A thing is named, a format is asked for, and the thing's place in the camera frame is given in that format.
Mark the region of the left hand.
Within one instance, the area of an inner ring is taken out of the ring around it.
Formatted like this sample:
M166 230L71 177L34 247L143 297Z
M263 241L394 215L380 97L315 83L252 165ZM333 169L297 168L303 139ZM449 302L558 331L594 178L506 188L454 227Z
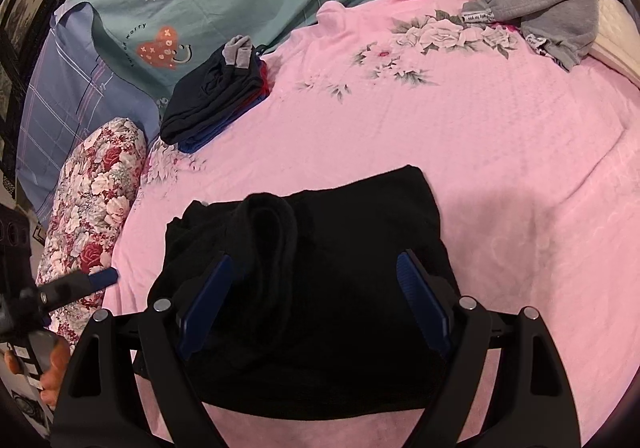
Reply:
M23 373L22 363L14 356L12 350L4 352L3 359L6 363L6 367L8 367L11 373ZM57 336L54 349L50 354L50 368L40 376L40 384L42 386L42 390L40 390L40 398L43 404L48 405L51 409L56 408L58 395L60 395L65 371L69 361L70 344L68 344L62 336Z

